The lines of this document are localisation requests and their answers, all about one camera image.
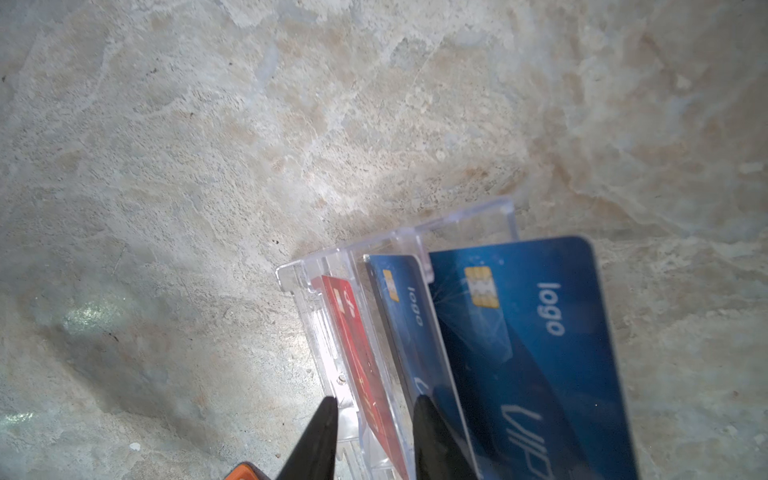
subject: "card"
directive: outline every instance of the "card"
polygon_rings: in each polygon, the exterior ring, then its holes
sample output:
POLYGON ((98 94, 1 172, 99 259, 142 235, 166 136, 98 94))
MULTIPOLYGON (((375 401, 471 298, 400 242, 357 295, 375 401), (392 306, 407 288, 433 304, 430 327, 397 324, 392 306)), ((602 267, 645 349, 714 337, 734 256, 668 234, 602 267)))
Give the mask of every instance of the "card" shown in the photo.
POLYGON ((413 255, 369 255, 369 275, 384 313, 385 331, 395 353, 409 411, 420 395, 432 400, 470 465, 474 454, 458 405, 455 384, 419 259, 413 255))
POLYGON ((589 244, 565 237, 430 258, 481 465, 502 478, 637 478, 589 244))
POLYGON ((379 368, 355 301, 352 285, 340 278, 321 276, 312 285, 323 292, 346 357, 349 374, 359 397, 359 407, 384 452, 402 478, 408 478, 395 422, 389 410, 379 368))

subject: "card chip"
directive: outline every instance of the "card chip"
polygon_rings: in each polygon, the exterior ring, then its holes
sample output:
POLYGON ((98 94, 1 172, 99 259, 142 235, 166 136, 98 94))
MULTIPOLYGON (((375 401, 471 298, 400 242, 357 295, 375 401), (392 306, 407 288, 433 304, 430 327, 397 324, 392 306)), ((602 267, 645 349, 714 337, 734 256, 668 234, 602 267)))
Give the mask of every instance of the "card chip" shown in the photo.
POLYGON ((485 308, 499 307, 496 283, 493 281, 491 267, 468 266, 464 269, 464 275, 467 277, 467 286, 469 287, 469 295, 472 297, 472 303, 485 308))
POLYGON ((392 278, 392 272, 389 270, 384 270, 384 280, 386 281, 386 289, 389 291, 389 298, 392 300, 395 300, 396 302, 400 301, 400 297, 397 296, 397 288, 395 288, 395 279, 392 278))

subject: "marble surface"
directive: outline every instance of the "marble surface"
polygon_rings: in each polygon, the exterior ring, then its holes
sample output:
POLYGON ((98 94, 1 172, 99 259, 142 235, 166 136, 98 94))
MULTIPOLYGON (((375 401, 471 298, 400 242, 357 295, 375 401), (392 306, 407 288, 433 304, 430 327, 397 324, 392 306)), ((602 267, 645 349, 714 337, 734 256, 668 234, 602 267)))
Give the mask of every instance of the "marble surface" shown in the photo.
POLYGON ((321 393, 274 267, 496 194, 594 243, 643 478, 765 478, 766 25, 2 2, 0 478, 275 475, 321 393))

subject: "blue vip card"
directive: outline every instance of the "blue vip card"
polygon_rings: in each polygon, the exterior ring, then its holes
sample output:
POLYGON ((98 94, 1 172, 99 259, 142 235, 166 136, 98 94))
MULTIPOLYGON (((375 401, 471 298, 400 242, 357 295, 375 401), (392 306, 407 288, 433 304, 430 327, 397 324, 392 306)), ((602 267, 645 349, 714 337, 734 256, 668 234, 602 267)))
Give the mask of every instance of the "blue vip card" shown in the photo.
POLYGON ((458 405, 451 367, 435 316, 432 298, 413 255, 369 255, 369 275, 384 313, 388 340, 409 411, 420 395, 427 395, 441 413, 455 439, 466 447, 476 469, 474 452, 466 440, 467 428, 458 405))
POLYGON ((469 433, 480 464, 495 467, 485 476, 637 478, 589 244, 564 237, 430 258, 469 433))

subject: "red card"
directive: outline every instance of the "red card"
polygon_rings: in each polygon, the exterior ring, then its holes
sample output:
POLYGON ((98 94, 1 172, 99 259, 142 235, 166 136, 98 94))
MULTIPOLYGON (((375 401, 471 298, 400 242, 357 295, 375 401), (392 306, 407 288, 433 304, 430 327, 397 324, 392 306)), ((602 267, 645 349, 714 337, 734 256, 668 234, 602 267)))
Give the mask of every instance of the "red card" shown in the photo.
MULTIPOLYGON (((379 368, 373 359, 368 336, 362 327, 352 285, 334 276, 323 275, 320 278, 331 316, 341 337, 344 356, 349 364, 349 374, 360 397, 362 413, 397 472, 402 478, 408 478, 406 463, 397 442, 395 422, 389 411, 389 402, 384 393, 379 368)), ((317 289, 321 287, 320 278, 312 280, 312 285, 317 289)))

